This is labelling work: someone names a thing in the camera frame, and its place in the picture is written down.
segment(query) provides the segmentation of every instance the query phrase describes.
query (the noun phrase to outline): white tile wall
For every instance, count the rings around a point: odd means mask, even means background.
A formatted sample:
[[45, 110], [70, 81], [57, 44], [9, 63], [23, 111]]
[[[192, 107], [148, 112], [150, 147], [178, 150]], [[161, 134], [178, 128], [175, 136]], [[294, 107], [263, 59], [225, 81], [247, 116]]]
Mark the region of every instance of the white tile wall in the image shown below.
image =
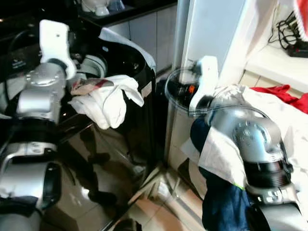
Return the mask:
[[177, 6], [157, 12], [157, 70], [172, 63]]
[[156, 13], [129, 21], [130, 39], [145, 49], [157, 62]]
[[250, 71], [245, 71], [240, 81], [240, 84], [246, 85], [251, 88], [257, 84], [259, 78], [260, 78], [259, 75], [252, 73]]
[[[239, 82], [241, 85], [246, 85], [248, 87], [262, 87], [262, 88], [270, 88], [274, 86], [279, 86], [281, 83], [273, 81], [271, 79], [259, 76], [250, 71], [245, 71], [243, 76]], [[288, 93], [294, 97], [300, 98], [302, 96], [302, 92], [297, 91], [295, 89], [290, 89]]]
[[168, 156], [168, 162], [174, 169], [178, 169], [179, 165], [187, 159], [187, 155], [180, 150], [180, 147], [189, 138], [194, 120], [194, 118], [188, 118], [182, 112], [176, 112], [175, 114]]

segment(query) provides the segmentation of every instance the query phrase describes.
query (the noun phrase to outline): white cabinet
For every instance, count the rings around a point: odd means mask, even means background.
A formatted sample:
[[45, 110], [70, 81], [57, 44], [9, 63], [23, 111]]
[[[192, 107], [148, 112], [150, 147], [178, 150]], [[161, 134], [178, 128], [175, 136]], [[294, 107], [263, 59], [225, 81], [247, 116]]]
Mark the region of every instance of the white cabinet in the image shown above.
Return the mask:
[[157, 63], [156, 13], [129, 21], [130, 39], [146, 50]]
[[157, 12], [157, 70], [171, 65], [177, 6]]

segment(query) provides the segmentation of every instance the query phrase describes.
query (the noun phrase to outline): red cloth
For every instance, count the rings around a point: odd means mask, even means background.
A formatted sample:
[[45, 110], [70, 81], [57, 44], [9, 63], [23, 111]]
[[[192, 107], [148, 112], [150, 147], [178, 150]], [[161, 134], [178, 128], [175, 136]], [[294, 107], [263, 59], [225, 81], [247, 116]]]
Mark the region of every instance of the red cloth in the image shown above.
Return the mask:
[[297, 97], [293, 97], [287, 91], [290, 89], [290, 85], [282, 85], [271, 88], [251, 88], [252, 90], [273, 94], [276, 95], [279, 99], [284, 101], [285, 103], [296, 107], [302, 112], [308, 114], [308, 93], [302, 95], [299, 99]]

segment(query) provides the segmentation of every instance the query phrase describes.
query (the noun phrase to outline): tile floor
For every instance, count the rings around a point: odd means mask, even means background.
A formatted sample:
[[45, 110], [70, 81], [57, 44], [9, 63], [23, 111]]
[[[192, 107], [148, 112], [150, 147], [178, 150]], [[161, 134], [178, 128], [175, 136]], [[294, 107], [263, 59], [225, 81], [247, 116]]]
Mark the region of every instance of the tile floor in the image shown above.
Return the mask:
[[182, 181], [171, 195], [175, 182], [175, 174], [167, 172], [159, 184], [158, 196], [139, 199], [122, 219], [136, 220], [143, 231], [204, 231], [202, 201]]

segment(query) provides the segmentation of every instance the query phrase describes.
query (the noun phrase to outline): kitchen counter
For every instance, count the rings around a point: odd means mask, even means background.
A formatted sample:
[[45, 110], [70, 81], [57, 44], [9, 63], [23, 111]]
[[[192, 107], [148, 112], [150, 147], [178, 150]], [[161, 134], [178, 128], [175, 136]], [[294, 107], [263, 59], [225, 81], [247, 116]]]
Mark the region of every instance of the kitchen counter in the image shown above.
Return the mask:
[[96, 26], [112, 26], [133, 18], [149, 14], [177, 4], [177, 0], [123, 0], [126, 9], [106, 16], [96, 16], [94, 13], [85, 13], [80, 8], [78, 14], [86, 23]]

